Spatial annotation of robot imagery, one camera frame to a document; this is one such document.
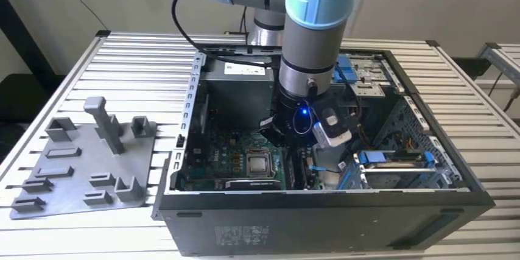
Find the metal extrusion rail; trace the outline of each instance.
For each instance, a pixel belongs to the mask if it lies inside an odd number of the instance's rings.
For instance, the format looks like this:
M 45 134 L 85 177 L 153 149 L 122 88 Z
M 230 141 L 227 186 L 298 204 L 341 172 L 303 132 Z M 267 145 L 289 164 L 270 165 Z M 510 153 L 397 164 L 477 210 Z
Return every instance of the metal extrusion rail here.
M 520 44 L 486 43 L 478 55 L 489 60 L 520 87 Z
M 242 44 L 233 36 L 195 36 L 203 43 Z M 451 143 L 495 200 L 490 209 L 423 253 L 279 255 L 241 259 L 520 259 L 520 129 L 438 47 L 423 41 L 345 39 L 342 47 L 390 50 Z M 167 151 L 174 148 L 191 46 L 181 36 L 115 33 L 95 37 L 65 81 L 0 165 L 0 255 L 11 259 L 179 259 L 162 222 L 146 208 L 10 220 L 9 208 L 46 142 L 50 117 L 93 122 L 87 96 L 106 98 L 119 122 L 146 115 L 158 124 L 146 203 L 154 202 Z

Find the sticker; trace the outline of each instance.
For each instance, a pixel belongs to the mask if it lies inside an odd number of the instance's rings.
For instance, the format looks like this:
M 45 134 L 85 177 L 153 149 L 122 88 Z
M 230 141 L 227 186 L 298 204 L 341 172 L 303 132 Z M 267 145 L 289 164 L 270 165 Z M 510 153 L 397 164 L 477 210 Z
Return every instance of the sticker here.
M 241 76 L 263 76 L 265 68 L 253 65 L 241 65 L 225 62 L 223 74 L 241 75 Z
M 217 226 L 214 227 L 218 246 L 265 245 L 269 226 Z
M 346 169 L 346 164 L 343 163 L 343 161 L 341 163 L 338 163 L 337 166 L 338 166 L 341 171 L 343 171 Z
M 263 127 L 267 123 L 273 122 L 274 117 L 266 118 L 263 121 L 259 122 L 259 127 Z

